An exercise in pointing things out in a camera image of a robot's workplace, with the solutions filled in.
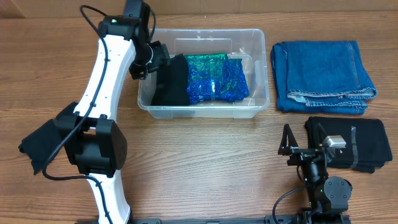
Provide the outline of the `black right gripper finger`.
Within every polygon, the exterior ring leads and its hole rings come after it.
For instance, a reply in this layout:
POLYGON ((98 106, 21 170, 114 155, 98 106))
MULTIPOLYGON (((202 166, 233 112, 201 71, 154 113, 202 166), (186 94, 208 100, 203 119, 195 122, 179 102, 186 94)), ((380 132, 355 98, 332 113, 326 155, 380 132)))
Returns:
POLYGON ((289 124, 284 125, 282 140, 280 142, 278 155, 290 156, 297 152, 299 146, 296 142, 294 134, 289 126, 289 124))
POLYGON ((326 131, 324 127, 320 124, 317 123, 315 125, 315 143, 317 146, 324 147, 325 143, 323 142, 325 138, 327 137, 326 131))

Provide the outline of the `large black cloth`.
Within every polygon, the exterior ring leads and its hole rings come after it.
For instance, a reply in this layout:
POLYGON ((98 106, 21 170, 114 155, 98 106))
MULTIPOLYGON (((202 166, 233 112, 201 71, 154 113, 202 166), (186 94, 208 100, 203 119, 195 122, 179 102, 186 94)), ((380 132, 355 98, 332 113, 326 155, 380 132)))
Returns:
POLYGON ((392 160, 391 147, 383 122, 379 119, 327 118, 311 116, 305 122, 308 134, 308 147, 316 147, 315 125, 320 123, 327 136, 340 135, 346 147, 327 154, 327 165, 332 168, 352 169, 374 173, 392 160))

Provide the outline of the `blue denim jeans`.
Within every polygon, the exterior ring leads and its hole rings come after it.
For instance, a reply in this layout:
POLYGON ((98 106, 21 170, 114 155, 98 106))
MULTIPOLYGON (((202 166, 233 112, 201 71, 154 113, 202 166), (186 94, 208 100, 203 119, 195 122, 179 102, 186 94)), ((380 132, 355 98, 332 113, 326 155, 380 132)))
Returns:
POLYGON ((279 42, 271 66, 279 111, 364 114, 377 96, 355 40, 279 42))

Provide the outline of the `green blue sequin cloth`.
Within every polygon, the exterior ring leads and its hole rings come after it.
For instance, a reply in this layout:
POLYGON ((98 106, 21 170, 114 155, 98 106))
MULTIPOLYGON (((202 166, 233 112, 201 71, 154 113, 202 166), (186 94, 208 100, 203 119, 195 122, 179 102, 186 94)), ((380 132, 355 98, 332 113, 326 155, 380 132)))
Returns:
POLYGON ((233 103, 249 96, 249 88, 240 58, 228 54, 186 55, 187 94, 191 104, 201 101, 233 103))

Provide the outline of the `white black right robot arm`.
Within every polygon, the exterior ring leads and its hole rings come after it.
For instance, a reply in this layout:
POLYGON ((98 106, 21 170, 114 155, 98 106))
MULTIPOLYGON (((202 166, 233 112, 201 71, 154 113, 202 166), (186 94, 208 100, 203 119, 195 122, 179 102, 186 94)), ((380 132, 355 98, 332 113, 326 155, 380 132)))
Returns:
POLYGON ((352 185, 341 177, 330 177, 327 172, 328 154, 344 149, 346 142, 342 136, 327 136, 318 146, 308 149, 300 148, 288 124, 284 125, 278 154, 289 156, 288 166, 295 166, 297 175, 304 186, 283 194, 272 208, 275 223, 281 220, 275 214, 276 207, 287 196, 306 190, 307 208, 301 208, 290 218, 283 218, 286 223, 349 223, 349 217, 343 213, 348 209, 352 185))

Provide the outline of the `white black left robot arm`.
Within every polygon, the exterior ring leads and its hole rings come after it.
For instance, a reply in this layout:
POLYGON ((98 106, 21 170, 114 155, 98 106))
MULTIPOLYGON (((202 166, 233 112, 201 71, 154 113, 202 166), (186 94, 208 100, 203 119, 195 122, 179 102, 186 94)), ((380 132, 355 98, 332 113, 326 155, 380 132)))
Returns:
POLYGON ((131 223, 121 178, 127 140, 117 125, 119 98, 127 74, 143 80, 169 64, 165 44, 153 42, 148 23, 155 14, 141 0, 127 0, 121 15, 104 15, 94 26, 98 52, 86 90, 71 115, 57 118, 62 142, 78 179, 91 186, 98 207, 97 223, 131 223))

